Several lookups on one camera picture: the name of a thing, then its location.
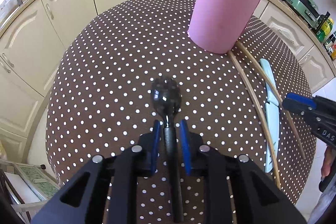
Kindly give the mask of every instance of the polka dot tablecloth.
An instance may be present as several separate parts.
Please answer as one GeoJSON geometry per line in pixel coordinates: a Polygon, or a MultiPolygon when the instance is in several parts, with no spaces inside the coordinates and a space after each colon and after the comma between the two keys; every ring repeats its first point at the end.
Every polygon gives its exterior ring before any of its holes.
{"type": "MultiPolygon", "coordinates": [[[[185,118],[208,145],[232,157],[247,154],[264,168],[266,141],[236,68],[226,54],[206,52],[188,37],[194,3],[128,0],[97,16],[70,45],[56,74],[46,131],[48,159],[62,185],[93,155],[118,155],[152,129],[160,117],[152,107],[150,88],[161,75],[173,77],[181,88],[178,135],[179,121],[185,118]]],[[[288,92],[311,95],[294,55],[264,23],[252,17],[240,40],[257,60],[269,60],[282,98],[288,92]]],[[[233,52],[263,107],[264,80],[244,54],[237,48],[233,52]]],[[[316,140],[301,117],[293,119],[306,160],[280,109],[278,166],[282,190],[296,203],[316,140]]],[[[180,161],[185,223],[203,223],[202,179],[187,177],[182,157],[180,161]]],[[[162,140],[155,176],[138,180],[138,223],[172,223],[167,177],[162,140]]]]}

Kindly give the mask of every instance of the pink utensil holder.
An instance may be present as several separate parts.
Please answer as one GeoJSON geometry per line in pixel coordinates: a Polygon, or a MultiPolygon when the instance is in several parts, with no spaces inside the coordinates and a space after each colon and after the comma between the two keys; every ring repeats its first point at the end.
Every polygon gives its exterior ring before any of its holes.
{"type": "Polygon", "coordinates": [[[196,0],[188,35],[199,47],[224,54],[232,49],[260,0],[196,0]]]}

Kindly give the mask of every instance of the tile floor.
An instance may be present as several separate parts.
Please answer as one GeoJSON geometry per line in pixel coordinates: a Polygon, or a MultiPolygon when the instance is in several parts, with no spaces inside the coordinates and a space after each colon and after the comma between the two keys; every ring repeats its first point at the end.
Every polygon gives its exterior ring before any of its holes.
{"type": "MultiPolygon", "coordinates": [[[[322,96],[330,100],[336,101],[336,78],[331,80],[327,85],[314,93],[313,96],[322,96]]],[[[47,167],[47,172],[52,176],[55,176],[47,159],[45,153],[45,127],[47,123],[47,111],[43,113],[43,116],[39,122],[36,129],[33,141],[31,143],[31,149],[28,155],[29,164],[45,164],[47,167]]],[[[311,211],[315,207],[319,197],[319,182],[321,178],[320,169],[322,167],[324,151],[326,149],[325,143],[317,140],[316,152],[313,161],[313,165],[310,170],[308,180],[306,182],[305,188],[296,204],[297,209],[302,213],[302,215],[308,219],[311,211]]]]}

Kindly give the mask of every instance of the wooden chopstick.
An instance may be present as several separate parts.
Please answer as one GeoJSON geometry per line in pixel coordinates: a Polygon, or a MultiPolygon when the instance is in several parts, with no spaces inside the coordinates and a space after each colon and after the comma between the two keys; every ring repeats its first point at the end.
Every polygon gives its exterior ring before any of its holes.
{"type": "Polygon", "coordinates": [[[268,144],[268,147],[269,147],[269,151],[271,153],[271,159],[272,159],[272,163],[273,163],[273,169],[274,169],[274,175],[275,175],[275,180],[276,180],[276,185],[277,187],[280,189],[280,175],[279,175],[279,168],[278,168],[278,161],[277,161],[277,157],[275,155],[275,152],[274,152],[274,145],[273,145],[273,141],[272,141],[272,138],[271,138],[271,134],[269,132],[269,129],[268,129],[268,125],[267,125],[267,122],[266,122],[266,118],[265,118],[265,115],[264,115],[264,112],[263,110],[261,109],[261,106],[259,104],[259,101],[258,101],[258,98],[257,98],[257,95],[255,94],[243,68],[241,67],[241,65],[239,64],[238,60],[236,59],[235,55],[233,54],[232,51],[228,51],[227,53],[229,55],[229,57],[231,58],[233,64],[235,65],[236,69],[238,70],[238,73],[240,74],[240,77],[241,79],[243,80],[244,82],[244,85],[247,89],[247,91],[249,92],[250,96],[251,96],[251,99],[253,101],[253,104],[254,104],[254,107],[255,107],[255,110],[258,114],[258,117],[259,117],[259,120],[261,122],[261,127],[264,131],[264,135],[265,135],[265,139],[266,139],[266,142],[268,144]]]}
{"type": "MultiPolygon", "coordinates": [[[[268,76],[266,75],[266,73],[264,72],[264,70],[262,69],[262,67],[260,66],[260,64],[258,63],[258,61],[253,57],[253,55],[248,51],[247,48],[245,48],[245,46],[240,41],[237,41],[236,45],[247,56],[247,58],[251,60],[252,64],[255,66],[255,68],[257,69],[258,73],[260,73],[260,75],[265,79],[266,83],[271,88],[271,90],[272,90],[273,94],[275,95],[275,97],[277,98],[280,106],[282,106],[282,98],[281,98],[279,92],[277,91],[277,89],[275,88],[275,86],[273,85],[273,83],[270,81],[270,79],[268,78],[268,76]]],[[[295,136],[295,138],[297,140],[297,143],[299,145],[299,148],[300,148],[300,152],[301,152],[303,158],[305,159],[306,158],[305,152],[303,150],[299,134],[298,134],[298,132],[296,130],[296,126],[295,126],[295,124],[293,122],[293,119],[292,119],[289,111],[285,110],[285,115],[286,115],[286,117],[287,117],[287,119],[289,121],[290,127],[293,130],[294,136],[295,136]]]]}

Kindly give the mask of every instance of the black spoon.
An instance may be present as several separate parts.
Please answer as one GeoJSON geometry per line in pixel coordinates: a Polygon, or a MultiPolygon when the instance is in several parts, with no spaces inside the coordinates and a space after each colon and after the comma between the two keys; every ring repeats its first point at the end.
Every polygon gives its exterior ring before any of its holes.
{"type": "Polygon", "coordinates": [[[169,173],[170,204],[174,223],[180,223],[183,222],[183,204],[174,118],[181,106],[181,92],[175,80],[162,76],[154,80],[151,94],[154,109],[164,122],[163,135],[169,173]]]}

